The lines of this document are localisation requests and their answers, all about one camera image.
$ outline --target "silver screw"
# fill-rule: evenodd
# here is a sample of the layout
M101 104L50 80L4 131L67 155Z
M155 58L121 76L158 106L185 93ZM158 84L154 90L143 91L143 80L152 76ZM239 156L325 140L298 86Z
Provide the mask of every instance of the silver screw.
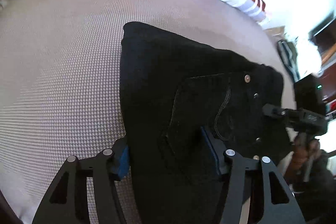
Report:
M234 156L236 152L234 152L232 149L228 149L225 151L225 153L228 155L228 156Z
M271 162L271 159L269 157L262 157L261 160L266 164Z
M73 161L75 161L76 160L76 156L69 156L68 158L67 158L67 161L68 162L73 162Z
M251 81L251 77L249 75L245 75L244 80L245 83L249 83Z
M112 150L111 150L111 149L105 149L105 150L103 151L103 154L104 154L105 156L109 156L109 155L112 154Z

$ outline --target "grey cloth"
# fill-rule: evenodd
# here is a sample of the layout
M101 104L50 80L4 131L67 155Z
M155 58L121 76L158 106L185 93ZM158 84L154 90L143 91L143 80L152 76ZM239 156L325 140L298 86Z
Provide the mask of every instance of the grey cloth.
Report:
M94 156L125 135L119 61L130 21L273 66L284 75L283 106L295 106L266 34L220 0L11 0L0 12L0 189L24 223L69 155ZM117 190L127 223L140 223L131 177Z

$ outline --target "black denim fabric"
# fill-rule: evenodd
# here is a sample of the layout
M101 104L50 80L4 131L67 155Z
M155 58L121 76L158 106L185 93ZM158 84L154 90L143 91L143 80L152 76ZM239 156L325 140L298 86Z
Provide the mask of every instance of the black denim fabric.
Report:
M120 103L142 222L212 221L223 183L201 126L245 157L267 155L277 164L286 156L291 146L284 125L261 111L266 103L280 105L282 90L282 75L271 67L147 24L127 23Z

